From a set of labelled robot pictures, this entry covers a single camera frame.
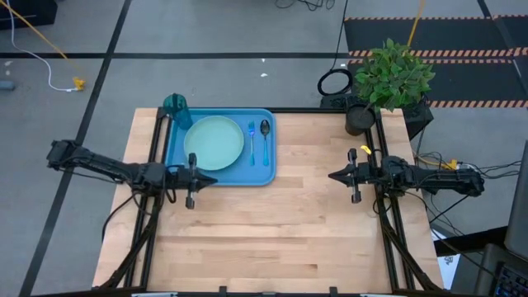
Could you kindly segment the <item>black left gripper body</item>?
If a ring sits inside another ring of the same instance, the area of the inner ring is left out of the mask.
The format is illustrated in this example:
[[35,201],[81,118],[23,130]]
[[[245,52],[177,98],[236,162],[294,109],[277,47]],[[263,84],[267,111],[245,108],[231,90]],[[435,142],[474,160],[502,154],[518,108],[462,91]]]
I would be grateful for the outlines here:
[[183,165],[171,165],[167,168],[165,177],[165,194],[171,204],[177,202],[176,190],[187,190],[185,207],[189,210],[195,209],[194,194],[198,192],[197,179],[197,156],[189,154],[189,167]]

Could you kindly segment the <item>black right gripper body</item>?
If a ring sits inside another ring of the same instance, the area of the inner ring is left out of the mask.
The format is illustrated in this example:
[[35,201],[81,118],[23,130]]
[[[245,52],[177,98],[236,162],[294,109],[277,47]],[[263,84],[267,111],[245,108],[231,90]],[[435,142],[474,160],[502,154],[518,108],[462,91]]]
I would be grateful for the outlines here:
[[362,200],[359,185],[376,182],[379,179],[380,170],[369,163],[357,163],[357,151],[355,148],[351,148],[348,151],[347,157],[349,169],[347,175],[350,178],[350,184],[353,190],[351,202],[358,204]]

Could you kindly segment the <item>light green plate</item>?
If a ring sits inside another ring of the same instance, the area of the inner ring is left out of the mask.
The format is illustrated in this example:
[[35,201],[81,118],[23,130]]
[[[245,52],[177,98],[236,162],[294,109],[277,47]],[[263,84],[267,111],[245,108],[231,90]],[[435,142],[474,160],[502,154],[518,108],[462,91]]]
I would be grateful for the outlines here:
[[187,157],[195,154],[198,168],[217,171],[240,157],[244,134],[240,126],[226,116],[206,116],[186,132],[183,148]]

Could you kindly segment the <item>blue iridescent fork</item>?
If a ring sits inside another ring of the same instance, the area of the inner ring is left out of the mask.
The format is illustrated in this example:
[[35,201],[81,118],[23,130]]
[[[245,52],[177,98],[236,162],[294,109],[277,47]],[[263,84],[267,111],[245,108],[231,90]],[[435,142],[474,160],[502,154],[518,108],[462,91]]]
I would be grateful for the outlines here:
[[248,133],[249,133],[249,139],[250,139],[250,165],[255,165],[255,155],[254,155],[254,135],[255,135],[256,129],[255,129],[255,122],[251,121],[248,124]]

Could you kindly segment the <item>teal translucent cup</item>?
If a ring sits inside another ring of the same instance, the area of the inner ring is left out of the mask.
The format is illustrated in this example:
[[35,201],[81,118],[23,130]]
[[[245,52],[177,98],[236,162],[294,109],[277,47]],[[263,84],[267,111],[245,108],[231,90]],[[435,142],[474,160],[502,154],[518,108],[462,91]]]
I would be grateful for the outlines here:
[[163,109],[182,130],[192,127],[191,113],[186,103],[186,98],[181,94],[173,93],[163,101]]

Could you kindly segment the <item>spoon with teal handle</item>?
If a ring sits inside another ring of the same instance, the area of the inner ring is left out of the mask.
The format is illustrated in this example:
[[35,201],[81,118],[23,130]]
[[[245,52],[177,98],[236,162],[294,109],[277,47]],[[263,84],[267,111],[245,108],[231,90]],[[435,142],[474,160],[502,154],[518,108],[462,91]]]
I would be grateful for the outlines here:
[[268,120],[263,120],[261,122],[260,131],[264,138],[263,165],[268,166],[269,165],[269,153],[268,153],[268,147],[267,147],[267,136],[269,135],[271,131],[271,126]]

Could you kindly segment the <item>blue plastic tray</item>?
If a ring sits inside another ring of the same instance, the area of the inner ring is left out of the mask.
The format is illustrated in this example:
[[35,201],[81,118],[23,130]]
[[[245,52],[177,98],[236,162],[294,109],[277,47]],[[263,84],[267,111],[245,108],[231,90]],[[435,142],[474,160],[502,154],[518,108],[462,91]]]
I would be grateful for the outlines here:
[[[201,170],[206,176],[218,180],[216,186],[265,186],[273,181],[276,176],[276,119],[267,109],[262,108],[191,108],[193,124],[206,116],[226,116],[234,120],[244,134],[244,148],[240,157],[230,166],[217,170]],[[269,153],[269,165],[263,165],[264,138],[260,131],[263,120],[268,120],[271,131],[267,136],[267,147]],[[250,139],[248,124],[255,122],[254,155],[255,165],[250,165]],[[187,165],[188,157],[183,148],[184,138],[188,130],[180,129],[173,121],[167,145],[167,156],[165,164]]]

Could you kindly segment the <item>green plant in black pot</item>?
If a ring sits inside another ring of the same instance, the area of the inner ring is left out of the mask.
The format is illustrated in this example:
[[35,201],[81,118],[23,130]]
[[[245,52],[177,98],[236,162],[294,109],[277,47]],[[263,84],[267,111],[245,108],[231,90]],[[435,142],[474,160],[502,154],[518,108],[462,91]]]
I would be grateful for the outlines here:
[[346,109],[346,132],[364,134],[381,109],[394,111],[420,103],[435,76],[432,66],[411,54],[409,46],[387,39],[363,58],[354,74],[355,100]]

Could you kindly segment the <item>white paper sheet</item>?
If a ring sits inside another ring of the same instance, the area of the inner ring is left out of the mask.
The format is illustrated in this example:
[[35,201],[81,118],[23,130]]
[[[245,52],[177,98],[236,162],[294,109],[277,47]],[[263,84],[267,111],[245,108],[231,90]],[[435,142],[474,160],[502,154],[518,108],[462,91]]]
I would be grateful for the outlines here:
[[446,290],[450,290],[452,287],[459,260],[460,254],[437,257],[437,261],[441,270],[443,286]]

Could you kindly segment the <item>black hazard-striped floor mat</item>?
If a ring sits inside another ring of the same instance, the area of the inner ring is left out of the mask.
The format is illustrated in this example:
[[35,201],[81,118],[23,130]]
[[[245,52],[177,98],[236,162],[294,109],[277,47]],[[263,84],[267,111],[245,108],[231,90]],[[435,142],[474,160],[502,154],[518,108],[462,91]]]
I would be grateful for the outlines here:
[[351,68],[387,39],[432,66],[435,108],[528,108],[528,15],[348,17]]

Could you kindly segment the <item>grey monitor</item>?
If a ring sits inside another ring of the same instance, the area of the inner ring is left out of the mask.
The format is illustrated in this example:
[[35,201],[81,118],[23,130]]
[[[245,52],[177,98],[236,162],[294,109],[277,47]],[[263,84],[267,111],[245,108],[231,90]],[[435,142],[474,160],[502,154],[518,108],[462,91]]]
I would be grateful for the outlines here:
[[528,261],[528,140],[525,142],[516,182],[505,246]]

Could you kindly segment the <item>backlit keyboard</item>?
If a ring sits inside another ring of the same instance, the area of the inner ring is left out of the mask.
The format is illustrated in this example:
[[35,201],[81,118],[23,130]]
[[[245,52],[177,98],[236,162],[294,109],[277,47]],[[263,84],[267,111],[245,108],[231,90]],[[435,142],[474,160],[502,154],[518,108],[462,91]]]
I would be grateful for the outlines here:
[[502,264],[491,289],[492,297],[528,297],[528,274]]

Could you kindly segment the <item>black cabinet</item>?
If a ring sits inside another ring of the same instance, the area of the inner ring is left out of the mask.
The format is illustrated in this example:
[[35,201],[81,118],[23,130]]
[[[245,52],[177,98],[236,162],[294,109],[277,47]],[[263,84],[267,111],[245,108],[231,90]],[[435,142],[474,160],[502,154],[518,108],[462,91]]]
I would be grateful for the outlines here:
[[[58,11],[55,0],[3,0],[33,26],[54,24]],[[0,31],[12,28],[10,11],[0,3]]]

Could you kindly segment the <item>black aluminium frame side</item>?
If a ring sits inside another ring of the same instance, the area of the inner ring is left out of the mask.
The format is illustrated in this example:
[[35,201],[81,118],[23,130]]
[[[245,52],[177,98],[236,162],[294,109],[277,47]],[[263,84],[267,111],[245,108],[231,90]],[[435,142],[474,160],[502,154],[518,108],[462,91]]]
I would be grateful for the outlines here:
[[[442,292],[442,288],[429,278],[408,250],[398,199],[394,196],[389,196],[390,210],[392,211],[392,218],[396,226],[394,228],[388,217],[389,210],[384,204],[384,188],[380,183],[373,183],[373,186],[375,189],[374,206],[378,214],[382,232],[384,255],[392,293],[395,295],[397,293],[424,295],[426,291]],[[396,248],[401,257],[403,278],[406,284],[405,289],[399,287],[398,268],[395,261],[394,248]]]
[[[138,108],[130,128],[123,161],[161,162],[170,132],[169,119],[162,108]],[[131,197],[127,185],[114,194],[93,286],[116,290],[148,287],[150,267],[161,205],[161,196]]]

